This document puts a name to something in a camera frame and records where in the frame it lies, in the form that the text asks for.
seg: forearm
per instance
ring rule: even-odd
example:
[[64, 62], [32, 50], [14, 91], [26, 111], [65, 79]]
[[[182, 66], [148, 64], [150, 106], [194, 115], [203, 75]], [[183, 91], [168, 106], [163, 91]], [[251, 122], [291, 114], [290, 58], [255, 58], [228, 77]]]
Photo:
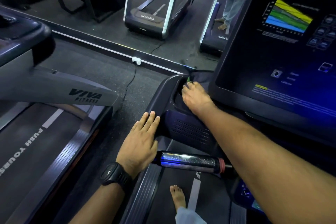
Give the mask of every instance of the forearm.
[[69, 224], [111, 224], [124, 196], [117, 183], [100, 186]]
[[273, 223], [332, 223], [336, 179], [262, 133], [211, 107], [199, 118]]

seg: treadmill belt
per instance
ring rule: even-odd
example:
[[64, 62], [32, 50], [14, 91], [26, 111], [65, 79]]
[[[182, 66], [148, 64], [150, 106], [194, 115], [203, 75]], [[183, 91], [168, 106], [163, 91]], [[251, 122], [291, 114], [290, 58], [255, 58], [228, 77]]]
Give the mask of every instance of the treadmill belt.
[[[200, 183], [199, 192], [192, 193]], [[217, 176], [178, 169], [165, 168], [157, 186], [147, 224], [175, 224], [176, 210], [169, 191], [178, 185], [185, 195], [187, 208], [193, 208], [207, 224], [229, 224], [230, 198], [224, 182]]]
[[50, 118], [56, 111], [56, 107], [33, 104], [0, 132], [1, 224], [79, 129], [81, 120], [67, 112], [52, 122]]
[[[182, 2], [182, 0], [176, 0], [175, 1], [175, 8], [172, 14], [176, 13], [176, 9], [179, 6], [179, 4]], [[144, 13], [148, 13], [151, 15], [155, 15], [161, 18], [166, 17], [167, 9], [169, 5], [169, 0], [153, 0], [149, 5], [147, 5], [144, 9], [141, 11]]]

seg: treadmill logo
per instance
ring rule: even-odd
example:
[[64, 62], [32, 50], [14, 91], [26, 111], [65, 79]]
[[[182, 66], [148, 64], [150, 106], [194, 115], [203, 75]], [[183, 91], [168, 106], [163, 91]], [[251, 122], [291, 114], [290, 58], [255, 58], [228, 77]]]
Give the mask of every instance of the treadmill logo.
[[[39, 132], [35, 133], [27, 142], [25, 142], [26, 147], [30, 146], [33, 141], [42, 133], [43, 129], [39, 128]], [[0, 176], [8, 169], [14, 161], [21, 156], [23, 151], [25, 151], [26, 148], [21, 147], [3, 166], [0, 168]]]
[[69, 95], [71, 96], [77, 95], [77, 98], [75, 99], [75, 101], [77, 102], [88, 102], [88, 103], [98, 103], [98, 100], [102, 97], [102, 94], [77, 89], [72, 89]]
[[146, 16], [146, 15], [141, 15], [141, 17], [145, 18], [145, 19], [148, 19], [148, 20], [154, 20], [153, 17], [150, 17], [150, 16]]

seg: yellow warning label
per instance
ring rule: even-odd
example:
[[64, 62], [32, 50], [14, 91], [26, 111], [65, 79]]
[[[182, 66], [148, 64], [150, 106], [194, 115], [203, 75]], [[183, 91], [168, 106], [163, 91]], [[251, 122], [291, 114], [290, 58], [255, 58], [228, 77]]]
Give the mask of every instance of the yellow warning label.
[[264, 90], [268, 90], [268, 88], [266, 88], [266, 87], [264, 87], [264, 86], [261, 86], [261, 85], [258, 85], [258, 84], [256, 84], [255, 86], [258, 87], [258, 88], [262, 88], [262, 89], [264, 89]]

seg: treadmill handlebar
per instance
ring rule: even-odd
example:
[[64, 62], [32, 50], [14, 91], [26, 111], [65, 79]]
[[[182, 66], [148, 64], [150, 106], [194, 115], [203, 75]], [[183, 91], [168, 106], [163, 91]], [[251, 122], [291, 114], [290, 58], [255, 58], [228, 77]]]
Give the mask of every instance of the treadmill handlebar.
[[233, 170], [232, 165], [225, 164], [222, 158], [198, 154], [180, 154], [170, 151], [158, 151], [152, 163], [161, 167], [211, 174], [224, 174], [228, 170]]

